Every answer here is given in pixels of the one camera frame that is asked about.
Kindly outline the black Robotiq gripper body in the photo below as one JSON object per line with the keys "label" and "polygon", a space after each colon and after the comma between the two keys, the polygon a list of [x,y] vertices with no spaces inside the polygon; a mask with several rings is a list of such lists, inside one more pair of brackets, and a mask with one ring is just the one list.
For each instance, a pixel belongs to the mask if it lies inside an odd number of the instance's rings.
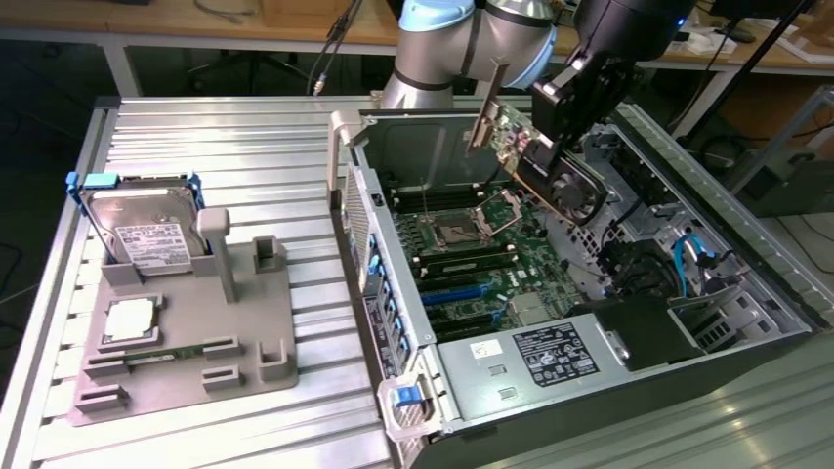
{"label": "black Robotiq gripper body", "polygon": [[695,7],[686,0],[586,0],[574,14],[579,44],[567,59],[578,76],[592,76],[611,60],[659,58]]}

